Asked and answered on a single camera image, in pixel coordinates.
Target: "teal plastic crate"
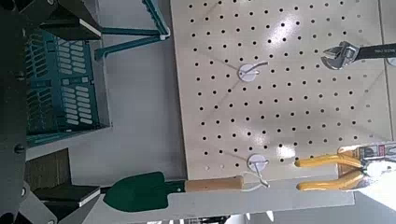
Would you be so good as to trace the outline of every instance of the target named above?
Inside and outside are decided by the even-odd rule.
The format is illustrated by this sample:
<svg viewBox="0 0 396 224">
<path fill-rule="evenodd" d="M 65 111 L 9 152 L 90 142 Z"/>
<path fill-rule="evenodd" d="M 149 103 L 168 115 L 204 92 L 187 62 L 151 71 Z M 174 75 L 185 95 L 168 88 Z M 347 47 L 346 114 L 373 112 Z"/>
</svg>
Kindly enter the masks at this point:
<svg viewBox="0 0 396 224">
<path fill-rule="evenodd" d="M 29 145 L 100 128 L 87 42 L 37 31 L 26 48 L 26 76 Z"/>
</svg>

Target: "yellow plier handle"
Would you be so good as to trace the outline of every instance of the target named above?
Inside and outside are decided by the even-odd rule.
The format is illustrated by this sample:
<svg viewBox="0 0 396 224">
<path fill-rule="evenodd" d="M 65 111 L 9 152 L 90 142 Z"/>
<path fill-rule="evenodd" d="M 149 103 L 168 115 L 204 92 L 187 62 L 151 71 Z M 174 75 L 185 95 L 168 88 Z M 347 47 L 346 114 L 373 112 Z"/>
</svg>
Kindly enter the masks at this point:
<svg viewBox="0 0 396 224">
<path fill-rule="evenodd" d="M 341 163 L 356 168 L 362 168 L 361 161 L 346 155 L 325 155 L 312 159 L 300 160 L 294 164 L 297 167 L 313 167 L 330 163 Z M 308 181 L 297 185 L 298 190 L 354 189 L 364 178 L 361 170 L 352 171 L 336 180 Z"/>
<path fill-rule="evenodd" d="M 354 189 L 364 178 L 360 170 L 352 171 L 336 180 L 307 181 L 297 185 L 298 190 Z"/>
<path fill-rule="evenodd" d="M 311 159 L 306 159 L 306 160 L 299 160 L 295 162 L 294 164 L 297 167 L 313 167 L 313 166 L 320 166 L 320 165 L 325 165 L 325 164 L 331 164 L 331 163 L 341 163 L 344 165 L 350 165 L 356 168 L 361 168 L 363 165 L 361 164 L 361 161 L 358 159 L 355 159 L 353 157 L 349 157 L 347 155 L 325 155 L 325 156 L 319 156 Z"/>
</svg>

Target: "wooden handle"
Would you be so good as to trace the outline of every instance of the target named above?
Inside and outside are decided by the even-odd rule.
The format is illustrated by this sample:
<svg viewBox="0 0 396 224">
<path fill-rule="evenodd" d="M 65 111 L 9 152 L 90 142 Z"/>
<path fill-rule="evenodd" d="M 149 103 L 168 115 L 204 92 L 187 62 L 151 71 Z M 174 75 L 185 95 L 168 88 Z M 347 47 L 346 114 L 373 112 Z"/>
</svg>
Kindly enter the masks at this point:
<svg viewBox="0 0 396 224">
<path fill-rule="evenodd" d="M 244 187 L 244 177 L 241 175 L 205 180 L 187 180 L 185 182 L 186 192 L 209 191 L 219 189 L 242 189 Z"/>
<path fill-rule="evenodd" d="M 312 159 L 306 159 L 306 160 L 299 160 L 296 161 L 294 164 L 298 167 L 311 167 L 311 166 L 320 166 L 324 164 L 330 164 L 330 163 L 341 163 L 345 165 L 350 165 L 356 168 L 361 168 L 361 161 L 358 159 L 346 156 L 346 155 L 325 155 L 325 156 L 319 156 L 315 157 Z"/>
<path fill-rule="evenodd" d="M 330 181 L 308 181 L 297 185 L 298 190 L 354 189 L 363 179 L 361 171 L 353 171 Z"/>
</svg>

